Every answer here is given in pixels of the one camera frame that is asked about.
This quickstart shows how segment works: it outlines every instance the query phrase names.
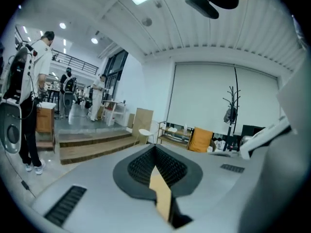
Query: railing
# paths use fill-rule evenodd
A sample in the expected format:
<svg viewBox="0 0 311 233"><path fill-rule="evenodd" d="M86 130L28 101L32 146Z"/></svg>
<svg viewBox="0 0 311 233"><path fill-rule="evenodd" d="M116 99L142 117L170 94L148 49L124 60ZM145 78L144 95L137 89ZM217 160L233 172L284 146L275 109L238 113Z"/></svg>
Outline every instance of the railing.
<svg viewBox="0 0 311 233"><path fill-rule="evenodd" d="M52 49L52 60L63 63L72 69L78 69L96 75L98 67Z"/></svg>

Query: white table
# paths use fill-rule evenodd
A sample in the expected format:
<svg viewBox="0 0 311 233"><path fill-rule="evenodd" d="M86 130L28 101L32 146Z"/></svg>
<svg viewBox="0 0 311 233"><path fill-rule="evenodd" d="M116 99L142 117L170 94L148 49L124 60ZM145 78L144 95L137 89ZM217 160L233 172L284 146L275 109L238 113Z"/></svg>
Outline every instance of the white table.
<svg viewBox="0 0 311 233"><path fill-rule="evenodd" d="M110 118L109 118L108 123L107 123L108 126L110 126L110 124L111 124L111 120L112 120L112 118L113 118L113 115L122 115L123 121L125 120L125 108L126 108L125 103L116 102L116 101L111 101L111 100L104 100L103 102L104 102L104 109L103 109L101 118L103 118L103 116L104 116L104 112L106 111L106 107L107 107L110 103L113 104L112 111L111 111L111 110L107 110L107 111L110 111L110 112L111 112ZM117 105L123 106L123 110L122 110L122 111L116 111Z"/></svg>

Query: white sneaker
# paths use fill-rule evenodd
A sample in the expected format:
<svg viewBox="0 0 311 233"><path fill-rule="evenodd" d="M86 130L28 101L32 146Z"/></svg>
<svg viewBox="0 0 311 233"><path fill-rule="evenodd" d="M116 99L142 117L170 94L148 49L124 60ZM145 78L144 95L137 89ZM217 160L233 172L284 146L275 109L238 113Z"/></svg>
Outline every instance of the white sneaker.
<svg viewBox="0 0 311 233"><path fill-rule="evenodd" d="M25 164L25 167L26 167L26 171L30 172L33 169L33 164L32 163L30 163L30 165Z"/></svg>
<svg viewBox="0 0 311 233"><path fill-rule="evenodd" d="M41 161L41 166L35 166L35 173L37 175L41 175L43 173L43 169L45 168L45 161L44 160L40 160Z"/></svg>

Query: black camera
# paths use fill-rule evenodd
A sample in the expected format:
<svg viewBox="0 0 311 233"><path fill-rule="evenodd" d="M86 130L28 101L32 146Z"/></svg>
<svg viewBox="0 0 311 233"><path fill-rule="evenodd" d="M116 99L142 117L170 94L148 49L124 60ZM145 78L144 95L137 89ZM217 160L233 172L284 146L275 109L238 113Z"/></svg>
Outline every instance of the black camera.
<svg viewBox="0 0 311 233"><path fill-rule="evenodd" d="M210 5L210 2L227 10L235 9L239 5L239 0L185 0L185 2L200 12L203 16L211 19L217 19L219 13L212 5Z"/></svg>

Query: desk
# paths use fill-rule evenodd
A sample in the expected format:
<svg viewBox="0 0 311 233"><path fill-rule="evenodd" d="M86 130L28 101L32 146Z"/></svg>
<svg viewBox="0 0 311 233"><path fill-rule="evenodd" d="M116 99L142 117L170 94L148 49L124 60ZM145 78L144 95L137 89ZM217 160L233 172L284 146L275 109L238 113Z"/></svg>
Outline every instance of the desk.
<svg viewBox="0 0 311 233"><path fill-rule="evenodd" d="M104 109L103 109L102 117L101 117L101 118L104 117L104 112L105 112L106 110L111 112L110 118L108 119L108 123L107 123L108 126L111 125L111 121L112 121L113 115L122 115L122 119L125 120L125 116L124 116L124 115L125 115L125 107L126 107L125 103L116 102L116 101L110 101L110 100L104 100L103 102L104 102ZM107 109L107 107L108 107L110 104L112 105L112 109L111 109L111 110L110 110L110 109ZM116 111L117 105L123 106L123 111Z"/></svg>

